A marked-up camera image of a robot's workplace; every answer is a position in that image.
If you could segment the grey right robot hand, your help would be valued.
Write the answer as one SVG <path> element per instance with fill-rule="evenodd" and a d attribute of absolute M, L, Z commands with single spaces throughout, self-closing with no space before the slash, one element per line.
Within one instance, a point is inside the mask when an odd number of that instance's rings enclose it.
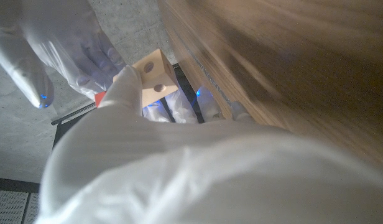
<path fill-rule="evenodd" d="M 36 108 L 49 107 L 55 69 L 75 91 L 94 98 L 126 63 L 88 1 L 0 1 L 0 65 Z"/>

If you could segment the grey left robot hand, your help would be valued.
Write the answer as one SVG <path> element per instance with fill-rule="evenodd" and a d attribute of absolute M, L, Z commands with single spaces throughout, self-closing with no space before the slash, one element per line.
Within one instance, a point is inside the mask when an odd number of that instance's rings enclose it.
<path fill-rule="evenodd" d="M 383 223 L 383 170 L 286 130 L 149 121 L 123 68 L 55 146 L 37 223 Z"/>

